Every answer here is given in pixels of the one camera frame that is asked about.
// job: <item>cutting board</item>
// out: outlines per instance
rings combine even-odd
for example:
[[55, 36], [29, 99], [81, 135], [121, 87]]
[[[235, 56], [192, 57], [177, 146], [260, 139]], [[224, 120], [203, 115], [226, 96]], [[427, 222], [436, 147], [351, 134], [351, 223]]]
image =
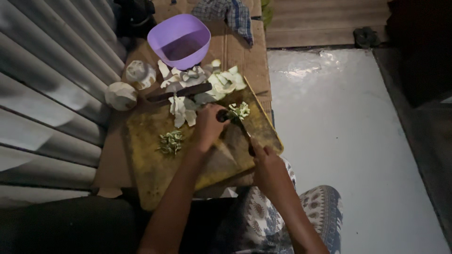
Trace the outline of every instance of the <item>cutting board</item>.
[[[217, 103], [227, 108], [229, 104], [238, 105], [243, 101], [250, 109], [250, 115], [243, 120], [246, 130], [262, 146], [268, 145], [278, 155], [281, 154], [283, 145], [249, 85], [244, 90], [234, 91]], [[141, 207], [152, 211], [180, 166], [184, 152], [190, 146], [194, 127], [189, 127], [187, 123], [179, 129], [174, 127], [174, 116], [170, 114], [169, 101], [150, 103], [144, 99], [140, 99], [137, 109], [127, 120], [126, 126], [128, 130], [126, 140], [130, 149]], [[186, 137], [182, 150], [177, 155], [161, 153], [157, 150], [160, 146], [159, 136], [174, 130], [180, 130]], [[253, 158], [248, 154], [248, 143], [237, 126], [230, 124], [227, 127], [207, 153], [202, 166], [202, 172], [196, 182], [196, 190], [254, 167]]]

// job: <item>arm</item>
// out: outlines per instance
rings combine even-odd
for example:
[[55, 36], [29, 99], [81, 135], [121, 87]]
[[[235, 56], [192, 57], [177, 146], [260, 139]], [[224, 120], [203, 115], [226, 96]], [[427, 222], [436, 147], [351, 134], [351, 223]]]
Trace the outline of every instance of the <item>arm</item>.
[[208, 104], [198, 113], [194, 145], [166, 189], [141, 239], [139, 254], [178, 253], [202, 161], [229, 121], [216, 119], [222, 106]]
[[329, 254], [301, 206], [283, 160], [270, 147], [262, 148], [255, 140], [253, 147], [256, 153], [254, 183], [281, 214], [289, 231], [294, 252]]

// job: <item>concrete floor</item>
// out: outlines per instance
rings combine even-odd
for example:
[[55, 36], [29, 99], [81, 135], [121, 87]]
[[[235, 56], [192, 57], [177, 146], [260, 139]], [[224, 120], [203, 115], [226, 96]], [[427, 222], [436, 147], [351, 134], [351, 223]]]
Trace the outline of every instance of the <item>concrete floor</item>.
[[342, 253], [450, 253], [372, 53], [269, 51], [268, 64], [298, 192], [342, 196]]

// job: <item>checkered cloth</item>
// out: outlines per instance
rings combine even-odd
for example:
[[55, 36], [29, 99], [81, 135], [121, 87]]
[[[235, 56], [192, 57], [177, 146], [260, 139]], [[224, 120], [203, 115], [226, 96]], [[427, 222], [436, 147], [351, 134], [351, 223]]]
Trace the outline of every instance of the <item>checkered cloth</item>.
[[240, 0], [202, 0], [192, 10], [201, 21], [225, 19], [228, 26], [253, 45], [250, 10]]

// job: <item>purple plastic bowl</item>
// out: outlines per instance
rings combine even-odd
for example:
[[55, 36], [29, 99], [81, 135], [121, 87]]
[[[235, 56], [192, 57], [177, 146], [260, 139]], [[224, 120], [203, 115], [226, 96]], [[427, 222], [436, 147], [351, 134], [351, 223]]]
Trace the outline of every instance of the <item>purple plastic bowl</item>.
[[165, 64], [186, 70], [206, 56], [210, 31], [195, 16], [179, 14], [151, 29], [147, 42]]

